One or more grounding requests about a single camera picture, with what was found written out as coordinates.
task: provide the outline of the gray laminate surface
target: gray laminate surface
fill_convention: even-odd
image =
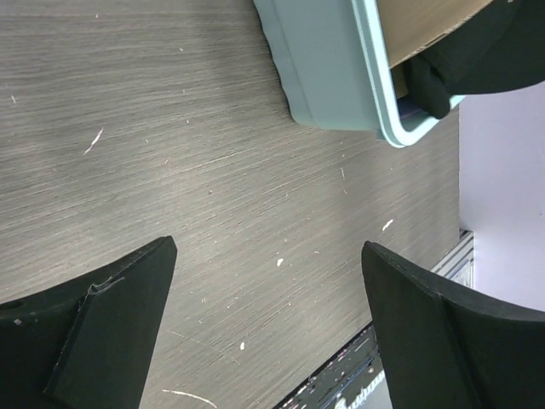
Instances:
[[[141,407],[270,407],[369,322],[365,240],[456,244],[457,121],[405,150],[293,123],[250,0],[3,0],[0,302],[172,234]]]

